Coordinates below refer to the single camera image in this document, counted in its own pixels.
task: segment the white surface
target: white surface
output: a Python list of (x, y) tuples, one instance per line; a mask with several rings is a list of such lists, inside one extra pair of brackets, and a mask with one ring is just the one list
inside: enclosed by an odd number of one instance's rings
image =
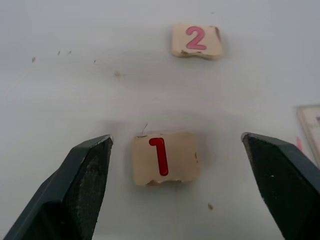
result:
[[(295, 106), (320, 102), (319, 7), (315, 0), (2, 1), (1, 238), (73, 146), (113, 134), (94, 240), (283, 239), (240, 137), (305, 141)], [(220, 27), (223, 58), (172, 56), (171, 25), (179, 22)], [(134, 186), (130, 140), (146, 123), (145, 133), (198, 134), (197, 181), (178, 192)]]

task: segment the beige tile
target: beige tile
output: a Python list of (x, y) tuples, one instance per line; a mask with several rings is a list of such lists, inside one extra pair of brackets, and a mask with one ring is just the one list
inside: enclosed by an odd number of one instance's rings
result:
[[(159, 154), (164, 155), (164, 149), (166, 161), (161, 156), (158, 159)], [(132, 140), (135, 184), (144, 186), (194, 180), (201, 172), (196, 152), (196, 139), (190, 132), (135, 137)]]
[(172, 54), (177, 57), (219, 59), (222, 46), (215, 26), (176, 24), (172, 28)]

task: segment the red number 1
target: red number 1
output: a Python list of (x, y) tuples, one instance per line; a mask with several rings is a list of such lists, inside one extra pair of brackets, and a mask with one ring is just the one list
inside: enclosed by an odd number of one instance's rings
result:
[(156, 146), (158, 156), (159, 172), (161, 176), (167, 176), (169, 173), (166, 155), (165, 140), (162, 137), (155, 137), (149, 140), (151, 146)]

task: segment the printed number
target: printed number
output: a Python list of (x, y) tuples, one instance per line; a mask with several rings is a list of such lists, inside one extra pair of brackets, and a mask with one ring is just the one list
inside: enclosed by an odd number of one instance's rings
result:
[(167, 176), (169, 173), (166, 155), (165, 140), (162, 137), (155, 137), (149, 140), (151, 146), (156, 146), (158, 156), (159, 172), (161, 176)]
[(187, 49), (196, 49), (196, 50), (206, 50), (207, 47), (205, 45), (200, 45), (198, 44), (202, 39), (204, 39), (205, 37), (205, 31), (198, 26), (191, 26), (189, 27), (185, 33), (187, 35), (191, 35), (194, 32), (197, 32), (197, 36), (195, 36), (194, 39), (192, 39), (187, 45), (186, 48)]

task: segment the small crumb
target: small crumb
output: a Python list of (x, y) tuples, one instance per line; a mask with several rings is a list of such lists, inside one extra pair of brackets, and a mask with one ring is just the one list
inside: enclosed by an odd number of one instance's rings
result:
[(181, 54), (182, 55), (188, 55), (188, 53), (186, 51), (181, 50)]
[(217, 27), (215, 27), (215, 34), (218, 37), (219, 41), (221, 42), (220, 30)]
[(121, 78), (121, 77), (124, 77), (125, 75), (121, 74), (119, 71), (115, 71), (114, 76), (116, 76), (117, 78)]
[(214, 209), (214, 206), (213, 206), (211, 203), (208, 203), (208, 208), (209, 208), (210, 210), (213, 210), (213, 209)]
[(159, 183), (159, 182), (157, 182), (155, 180), (151, 180), (150, 182), (148, 182), (146, 184), (147, 187), (149, 187), (149, 186), (159, 186), (159, 185), (161, 185), (161, 183)]

